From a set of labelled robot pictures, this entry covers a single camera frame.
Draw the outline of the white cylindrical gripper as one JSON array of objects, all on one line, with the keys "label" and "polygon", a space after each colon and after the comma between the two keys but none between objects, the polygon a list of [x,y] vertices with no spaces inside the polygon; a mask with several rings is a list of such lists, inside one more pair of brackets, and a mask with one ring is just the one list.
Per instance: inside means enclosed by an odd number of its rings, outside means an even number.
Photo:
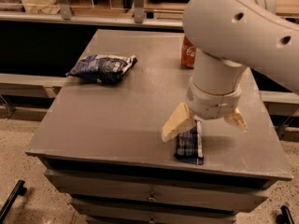
[{"label": "white cylindrical gripper", "polygon": [[240,86],[229,94],[214,95],[195,86],[193,77],[189,80],[186,102],[180,103],[162,128],[162,140],[167,142],[196,125],[194,115],[205,120],[221,119],[241,132],[248,130],[248,124],[239,111]]}]

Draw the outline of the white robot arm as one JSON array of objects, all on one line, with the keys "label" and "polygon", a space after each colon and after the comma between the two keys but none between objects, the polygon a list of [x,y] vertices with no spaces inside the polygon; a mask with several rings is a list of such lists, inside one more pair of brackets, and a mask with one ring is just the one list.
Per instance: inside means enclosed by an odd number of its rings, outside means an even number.
[{"label": "white robot arm", "polygon": [[165,142],[193,128],[196,118],[245,130],[237,107],[248,67],[299,92],[299,27],[276,15],[276,0],[190,0],[182,24],[196,46],[194,73],[186,101],[163,126]]}]

